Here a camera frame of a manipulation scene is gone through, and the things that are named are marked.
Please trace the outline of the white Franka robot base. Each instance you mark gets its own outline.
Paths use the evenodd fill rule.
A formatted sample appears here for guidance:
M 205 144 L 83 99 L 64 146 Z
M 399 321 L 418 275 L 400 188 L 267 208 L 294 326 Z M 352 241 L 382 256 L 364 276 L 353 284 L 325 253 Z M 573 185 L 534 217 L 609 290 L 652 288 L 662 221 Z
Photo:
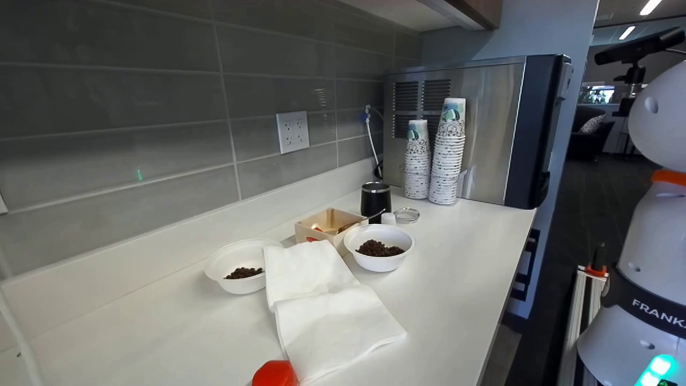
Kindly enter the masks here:
M 554 386 L 686 386 L 686 63 L 635 99 L 627 134 L 657 170 L 617 264 L 577 268 Z

